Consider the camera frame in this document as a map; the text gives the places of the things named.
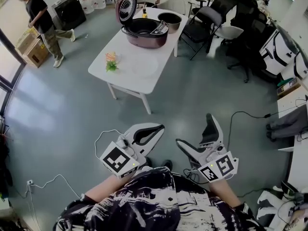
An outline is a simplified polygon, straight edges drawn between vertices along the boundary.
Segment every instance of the camouflage pants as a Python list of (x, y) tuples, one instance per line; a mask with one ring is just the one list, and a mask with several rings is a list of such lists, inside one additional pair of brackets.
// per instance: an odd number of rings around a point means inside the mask
[(47, 49), (56, 60), (60, 60), (63, 57), (61, 52), (58, 38), (71, 38), (72, 32), (71, 31), (62, 31), (62, 30), (54, 30), (53, 26), (44, 34), (41, 35), (46, 45)]

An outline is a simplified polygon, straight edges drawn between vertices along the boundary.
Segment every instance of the hand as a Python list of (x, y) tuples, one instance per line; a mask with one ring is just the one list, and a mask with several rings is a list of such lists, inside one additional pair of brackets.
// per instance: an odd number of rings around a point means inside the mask
[(29, 27), (29, 28), (32, 28), (33, 26), (34, 26), (34, 23), (33, 23), (33, 21), (31, 21), (31, 22), (29, 23), (28, 27)]
[(297, 210), (297, 211), (295, 211), (292, 214), (292, 216), (291, 216), (290, 223), (294, 222), (297, 218), (302, 218), (304, 213), (305, 213), (305, 210)]

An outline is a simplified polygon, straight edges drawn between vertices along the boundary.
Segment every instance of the rice cooker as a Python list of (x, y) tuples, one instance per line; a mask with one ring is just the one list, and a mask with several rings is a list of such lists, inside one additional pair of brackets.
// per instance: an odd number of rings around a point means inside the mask
[(121, 30), (131, 44), (144, 48), (159, 48), (165, 44), (169, 30), (166, 22), (133, 19), (137, 0), (118, 0), (115, 6), (116, 18), (123, 25)]

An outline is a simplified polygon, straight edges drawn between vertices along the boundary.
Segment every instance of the rice cooker lid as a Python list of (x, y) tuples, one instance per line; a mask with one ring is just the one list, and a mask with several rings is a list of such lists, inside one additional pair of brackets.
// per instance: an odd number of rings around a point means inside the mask
[(116, 9), (118, 10), (118, 21), (123, 25), (131, 23), (137, 8), (137, 0), (118, 0)]

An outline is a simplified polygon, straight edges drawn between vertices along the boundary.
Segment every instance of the small bottle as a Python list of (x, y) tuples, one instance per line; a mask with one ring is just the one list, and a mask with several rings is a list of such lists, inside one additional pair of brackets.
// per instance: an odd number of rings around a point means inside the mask
[(148, 18), (148, 14), (146, 13), (146, 9), (145, 8), (142, 9), (142, 17), (143, 18)]

